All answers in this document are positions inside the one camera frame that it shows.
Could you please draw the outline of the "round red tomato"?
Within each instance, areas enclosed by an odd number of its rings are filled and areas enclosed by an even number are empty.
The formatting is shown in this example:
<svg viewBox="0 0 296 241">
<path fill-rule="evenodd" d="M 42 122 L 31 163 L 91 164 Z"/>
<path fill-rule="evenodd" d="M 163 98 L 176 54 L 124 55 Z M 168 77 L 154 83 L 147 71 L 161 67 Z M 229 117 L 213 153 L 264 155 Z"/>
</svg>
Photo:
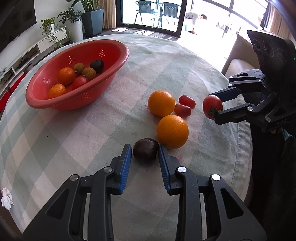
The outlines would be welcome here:
<svg viewBox="0 0 296 241">
<path fill-rule="evenodd" d="M 211 120 L 215 119 L 217 112 L 223 110 L 222 101 L 215 95 L 208 95 L 203 100 L 203 112 Z"/>
</svg>

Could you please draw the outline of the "dark plum in bowl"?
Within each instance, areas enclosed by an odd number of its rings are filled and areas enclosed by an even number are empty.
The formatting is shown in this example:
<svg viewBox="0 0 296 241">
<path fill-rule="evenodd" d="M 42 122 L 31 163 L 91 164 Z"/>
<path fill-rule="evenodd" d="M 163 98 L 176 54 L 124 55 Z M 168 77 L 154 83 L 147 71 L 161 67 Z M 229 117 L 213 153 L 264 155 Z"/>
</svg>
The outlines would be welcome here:
<svg viewBox="0 0 296 241">
<path fill-rule="evenodd" d="M 90 64 L 90 68 L 93 68 L 97 74 L 101 73 L 104 68 L 104 62 L 100 59 L 93 61 Z"/>
</svg>

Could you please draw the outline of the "red cherry tomato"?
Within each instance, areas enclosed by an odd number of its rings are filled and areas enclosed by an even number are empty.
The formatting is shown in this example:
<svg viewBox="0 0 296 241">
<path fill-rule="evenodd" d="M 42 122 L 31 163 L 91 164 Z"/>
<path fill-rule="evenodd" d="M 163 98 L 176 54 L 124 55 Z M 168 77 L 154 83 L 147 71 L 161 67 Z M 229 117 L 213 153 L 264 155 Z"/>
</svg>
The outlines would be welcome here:
<svg viewBox="0 0 296 241">
<path fill-rule="evenodd" d="M 176 115 L 181 116 L 181 117 L 188 117 L 191 115 L 192 110 L 190 107 L 182 104 L 176 104 L 174 112 Z"/>
<path fill-rule="evenodd" d="M 179 104 L 185 105 L 190 109 L 194 109 L 196 106 L 195 100 L 187 95 L 182 95 L 179 97 Z"/>
</svg>

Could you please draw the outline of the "bushy plant white pot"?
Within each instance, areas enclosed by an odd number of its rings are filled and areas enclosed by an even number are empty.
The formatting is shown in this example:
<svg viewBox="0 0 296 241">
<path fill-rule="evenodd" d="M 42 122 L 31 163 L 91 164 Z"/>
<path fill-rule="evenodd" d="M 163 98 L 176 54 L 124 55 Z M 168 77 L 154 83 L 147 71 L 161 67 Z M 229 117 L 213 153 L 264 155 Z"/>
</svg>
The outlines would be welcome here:
<svg viewBox="0 0 296 241">
<path fill-rule="evenodd" d="M 84 39 L 82 29 L 82 13 L 69 7 L 58 15 L 59 21 L 66 26 L 66 32 L 72 42 L 77 43 Z"/>
</svg>

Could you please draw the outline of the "red tomato in bowl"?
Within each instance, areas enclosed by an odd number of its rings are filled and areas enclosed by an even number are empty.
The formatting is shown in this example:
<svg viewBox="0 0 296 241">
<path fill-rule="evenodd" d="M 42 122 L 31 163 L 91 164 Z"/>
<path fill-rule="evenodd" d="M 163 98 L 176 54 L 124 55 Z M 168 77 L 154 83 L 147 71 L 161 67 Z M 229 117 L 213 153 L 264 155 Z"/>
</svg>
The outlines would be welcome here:
<svg viewBox="0 0 296 241">
<path fill-rule="evenodd" d="M 85 85 L 89 82 L 89 79 L 83 76 L 78 76 L 75 78 L 75 80 L 69 85 L 69 90 L 75 90 L 79 87 L 81 87 L 82 85 Z"/>
</svg>

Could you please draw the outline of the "right red storage box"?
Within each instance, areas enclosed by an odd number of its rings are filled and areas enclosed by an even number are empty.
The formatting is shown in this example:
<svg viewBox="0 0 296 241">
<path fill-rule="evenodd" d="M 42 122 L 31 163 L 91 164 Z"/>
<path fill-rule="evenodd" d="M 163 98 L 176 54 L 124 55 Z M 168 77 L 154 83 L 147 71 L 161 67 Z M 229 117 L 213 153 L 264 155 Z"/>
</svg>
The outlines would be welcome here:
<svg viewBox="0 0 296 241">
<path fill-rule="evenodd" d="M 14 78 L 14 80 L 10 83 L 10 85 L 7 88 L 7 91 L 12 94 L 15 89 L 18 87 L 20 82 L 23 80 L 23 78 L 26 76 L 26 73 L 21 72 L 17 77 Z"/>
</svg>

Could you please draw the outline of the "brown kiwi fruit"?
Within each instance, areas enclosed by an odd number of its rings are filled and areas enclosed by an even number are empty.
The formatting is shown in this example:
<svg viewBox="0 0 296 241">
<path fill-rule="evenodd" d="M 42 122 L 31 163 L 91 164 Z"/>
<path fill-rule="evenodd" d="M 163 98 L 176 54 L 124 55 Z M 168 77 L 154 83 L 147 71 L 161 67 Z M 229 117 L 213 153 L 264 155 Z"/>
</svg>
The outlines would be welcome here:
<svg viewBox="0 0 296 241">
<path fill-rule="evenodd" d="M 96 77 L 96 71 L 91 67 L 87 67 L 82 71 L 81 75 L 89 80 L 93 80 Z"/>
</svg>

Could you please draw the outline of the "large orange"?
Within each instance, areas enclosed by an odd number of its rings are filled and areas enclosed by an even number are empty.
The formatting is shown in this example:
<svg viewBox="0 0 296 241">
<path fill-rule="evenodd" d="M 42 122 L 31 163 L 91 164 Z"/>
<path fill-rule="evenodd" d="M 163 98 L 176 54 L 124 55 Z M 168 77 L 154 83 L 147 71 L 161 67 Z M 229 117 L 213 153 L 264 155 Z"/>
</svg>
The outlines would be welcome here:
<svg viewBox="0 0 296 241">
<path fill-rule="evenodd" d="M 175 108 L 174 97 L 167 91 L 156 90 L 148 99 L 148 108 L 154 115 L 164 117 L 170 115 Z"/>
<path fill-rule="evenodd" d="M 178 115 L 167 115 L 157 125 L 157 138 L 167 149 L 178 149 L 188 140 L 189 128 Z"/>
</svg>

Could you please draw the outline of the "beige curtain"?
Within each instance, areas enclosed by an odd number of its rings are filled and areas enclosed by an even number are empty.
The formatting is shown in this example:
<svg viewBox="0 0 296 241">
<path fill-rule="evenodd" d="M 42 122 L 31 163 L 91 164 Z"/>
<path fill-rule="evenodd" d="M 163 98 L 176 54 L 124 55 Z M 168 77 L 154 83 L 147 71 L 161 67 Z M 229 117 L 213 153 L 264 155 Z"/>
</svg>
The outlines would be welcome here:
<svg viewBox="0 0 296 241">
<path fill-rule="evenodd" d="M 112 29 L 116 27 L 115 0 L 102 0 L 100 7 L 104 9 L 103 28 Z"/>
</svg>

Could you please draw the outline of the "dark purple plum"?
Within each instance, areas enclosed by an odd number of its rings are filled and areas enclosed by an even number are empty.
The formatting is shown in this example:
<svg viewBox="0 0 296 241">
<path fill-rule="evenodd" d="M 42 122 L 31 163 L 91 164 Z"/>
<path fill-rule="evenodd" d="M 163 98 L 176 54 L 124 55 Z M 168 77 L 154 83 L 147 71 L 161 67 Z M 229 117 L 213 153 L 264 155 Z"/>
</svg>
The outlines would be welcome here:
<svg viewBox="0 0 296 241">
<path fill-rule="evenodd" d="M 152 164 L 158 154 L 159 144 L 152 138 L 142 138 L 133 146 L 133 156 L 142 163 Z"/>
</svg>

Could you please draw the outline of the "red plastic colander bowl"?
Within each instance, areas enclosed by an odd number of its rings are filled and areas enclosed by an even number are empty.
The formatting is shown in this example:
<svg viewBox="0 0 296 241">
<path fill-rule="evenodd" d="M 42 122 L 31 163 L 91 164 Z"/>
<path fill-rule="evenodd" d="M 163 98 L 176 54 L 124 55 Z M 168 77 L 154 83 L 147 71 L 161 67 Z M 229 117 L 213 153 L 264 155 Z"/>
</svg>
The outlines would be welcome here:
<svg viewBox="0 0 296 241">
<path fill-rule="evenodd" d="M 100 97 L 128 59 L 125 44 L 98 39 L 62 48 L 32 76 L 26 102 L 35 109 L 74 110 Z"/>
</svg>

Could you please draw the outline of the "person on balcony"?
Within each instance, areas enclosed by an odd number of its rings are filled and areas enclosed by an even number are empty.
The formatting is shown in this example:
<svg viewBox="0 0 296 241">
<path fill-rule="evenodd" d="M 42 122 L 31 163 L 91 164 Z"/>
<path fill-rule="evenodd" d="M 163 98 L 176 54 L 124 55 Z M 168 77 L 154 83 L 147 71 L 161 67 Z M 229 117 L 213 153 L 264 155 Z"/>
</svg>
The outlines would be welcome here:
<svg viewBox="0 0 296 241">
<path fill-rule="evenodd" d="M 207 20 L 207 16 L 204 14 L 198 15 L 194 12 L 185 13 L 185 20 L 187 23 L 187 31 L 191 34 L 196 34 L 195 26 L 197 20 Z"/>
</svg>

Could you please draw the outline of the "tall plant blue pot right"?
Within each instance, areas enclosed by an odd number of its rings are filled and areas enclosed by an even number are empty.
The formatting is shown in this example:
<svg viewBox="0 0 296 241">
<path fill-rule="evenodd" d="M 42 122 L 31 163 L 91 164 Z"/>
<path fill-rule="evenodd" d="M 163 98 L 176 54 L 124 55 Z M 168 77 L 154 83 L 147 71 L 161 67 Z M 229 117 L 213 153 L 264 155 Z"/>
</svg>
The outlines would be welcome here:
<svg viewBox="0 0 296 241">
<path fill-rule="evenodd" d="M 82 24 L 86 37 L 93 37 L 102 33 L 104 9 L 99 7 L 99 1 L 67 0 L 67 3 L 72 3 L 71 7 L 74 7 L 77 3 L 82 4 L 84 9 Z"/>
</svg>

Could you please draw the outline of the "trailing plant on console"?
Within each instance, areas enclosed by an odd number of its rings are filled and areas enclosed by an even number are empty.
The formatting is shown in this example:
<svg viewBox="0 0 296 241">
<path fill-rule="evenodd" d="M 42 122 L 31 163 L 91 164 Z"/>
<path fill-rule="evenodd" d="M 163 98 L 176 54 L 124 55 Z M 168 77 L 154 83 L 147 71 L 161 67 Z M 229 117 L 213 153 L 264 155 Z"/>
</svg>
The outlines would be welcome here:
<svg viewBox="0 0 296 241">
<path fill-rule="evenodd" d="M 54 49 L 59 49 L 70 41 L 67 27 L 57 24 L 55 17 L 41 20 L 41 23 L 42 35 Z"/>
</svg>

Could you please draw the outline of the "small orange tangerine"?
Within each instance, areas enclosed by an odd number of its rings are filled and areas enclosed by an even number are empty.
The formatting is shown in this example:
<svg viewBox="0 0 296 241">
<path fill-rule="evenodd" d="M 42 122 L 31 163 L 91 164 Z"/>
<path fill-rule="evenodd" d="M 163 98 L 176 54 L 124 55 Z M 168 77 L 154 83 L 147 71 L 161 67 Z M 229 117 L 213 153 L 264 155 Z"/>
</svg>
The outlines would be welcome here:
<svg viewBox="0 0 296 241">
<path fill-rule="evenodd" d="M 48 99 L 59 97 L 66 92 L 66 88 L 62 84 L 56 84 L 48 91 Z"/>
</svg>

